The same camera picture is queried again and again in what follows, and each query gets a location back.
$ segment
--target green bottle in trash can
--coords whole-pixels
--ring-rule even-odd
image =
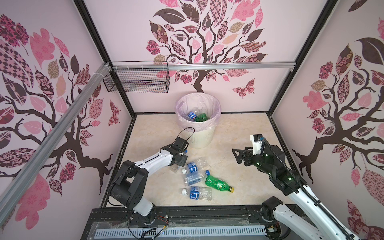
[[[235,190],[233,187],[229,186],[228,183],[226,183],[225,181],[220,180],[216,177],[213,177],[209,175],[209,173],[208,173],[207,179],[205,180],[205,184],[219,191],[233,192]]]

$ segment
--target wall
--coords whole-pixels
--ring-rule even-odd
[[[273,115],[304,179],[362,239],[384,238],[383,9],[340,1]]]
[[[185,64],[294,61],[325,2],[87,0],[86,4],[112,61]],[[136,112],[173,112],[181,96],[196,91],[217,97],[223,111],[267,111],[287,71],[173,71],[168,94],[127,95]]]
[[[0,191],[102,60],[71,0],[2,2]],[[100,205],[130,117],[101,84],[16,205],[1,239],[79,239]]]

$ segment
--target red butterfly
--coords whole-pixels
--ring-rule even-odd
[[[245,86],[245,88],[234,88],[232,90],[235,91],[235,93],[238,93],[240,97],[242,97],[244,99],[244,96],[247,94],[247,93],[253,93],[254,94],[254,90],[255,88],[252,87],[253,85],[255,84],[255,79],[252,79],[251,81],[249,81],[247,83],[247,85]]]
[[[111,100],[109,101],[109,104],[111,105],[111,110],[112,110],[113,116],[109,119],[108,126],[110,126],[112,124],[117,124],[119,122],[118,115],[120,113],[119,108],[115,107],[115,104]]]

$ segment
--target bottle label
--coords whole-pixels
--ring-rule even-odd
[[[194,185],[195,183],[200,182],[200,179],[192,180],[188,182],[188,186]]]
[[[192,119],[193,121],[195,121],[196,118],[197,118],[196,114],[195,114],[194,112],[192,112],[192,111],[188,114],[188,117],[189,117],[190,119]]]
[[[198,199],[199,198],[199,187],[191,187],[191,193],[189,194],[190,199]]]
[[[188,163],[188,167],[189,167],[190,172],[195,172],[195,171],[197,171],[197,166],[196,166],[196,163],[195,163],[195,162],[190,162],[190,163]]]

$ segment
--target green plastic bottle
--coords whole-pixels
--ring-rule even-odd
[[[207,115],[205,113],[202,113],[200,115],[197,116],[196,118],[196,122],[204,122],[207,120]]]
[[[219,191],[233,192],[235,190],[233,187],[229,186],[228,183],[226,183],[225,181],[215,178],[211,175],[207,176],[207,179],[205,180],[205,184]]]

